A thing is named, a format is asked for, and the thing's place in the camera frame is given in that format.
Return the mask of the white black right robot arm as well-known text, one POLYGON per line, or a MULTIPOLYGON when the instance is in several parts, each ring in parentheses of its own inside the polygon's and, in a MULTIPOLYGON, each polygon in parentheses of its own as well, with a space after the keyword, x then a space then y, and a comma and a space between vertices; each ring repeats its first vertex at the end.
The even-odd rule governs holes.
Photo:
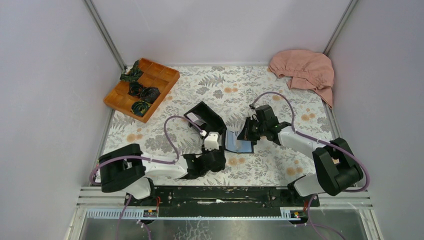
POLYGON ((291 148, 314 162, 315 174, 305 175, 290 182, 287 201, 293 206, 301 205, 308 196, 327 193, 336 196, 363 179, 360 165, 353 159, 347 142, 337 138, 329 143, 295 131, 291 123, 280 122, 267 104, 255 109, 247 117, 237 139, 256 143, 262 137, 279 146, 291 148))

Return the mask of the white VIP credit card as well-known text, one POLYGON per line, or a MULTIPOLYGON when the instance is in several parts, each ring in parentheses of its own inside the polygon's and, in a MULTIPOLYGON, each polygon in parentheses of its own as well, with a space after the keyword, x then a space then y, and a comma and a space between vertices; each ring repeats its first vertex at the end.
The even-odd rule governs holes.
POLYGON ((243 141, 239 139, 241 132, 242 131, 239 130, 239 131, 235 131, 233 133, 233 144, 234 144, 236 149, 240 149, 243 145, 243 141))

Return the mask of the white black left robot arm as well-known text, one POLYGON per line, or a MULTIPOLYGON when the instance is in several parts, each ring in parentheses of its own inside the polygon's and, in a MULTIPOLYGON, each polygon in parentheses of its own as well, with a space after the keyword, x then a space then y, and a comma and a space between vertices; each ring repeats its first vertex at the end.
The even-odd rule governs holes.
POLYGON ((194 180, 208 172, 220 172, 226 167, 222 148, 203 150, 201 154, 183 154, 178 159, 143 152, 132 143, 99 157, 97 172, 104 193, 126 192, 142 205, 155 200, 153 178, 194 180))

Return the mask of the black leather card holder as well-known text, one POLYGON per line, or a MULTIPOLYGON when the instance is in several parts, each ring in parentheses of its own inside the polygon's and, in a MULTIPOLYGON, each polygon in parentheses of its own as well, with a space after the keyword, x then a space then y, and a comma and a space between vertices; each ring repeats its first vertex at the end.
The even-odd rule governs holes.
POLYGON ((238 136, 241 131, 226 130, 225 133, 225 150, 237 154, 253 154, 254 145, 248 140, 239 140, 238 136))

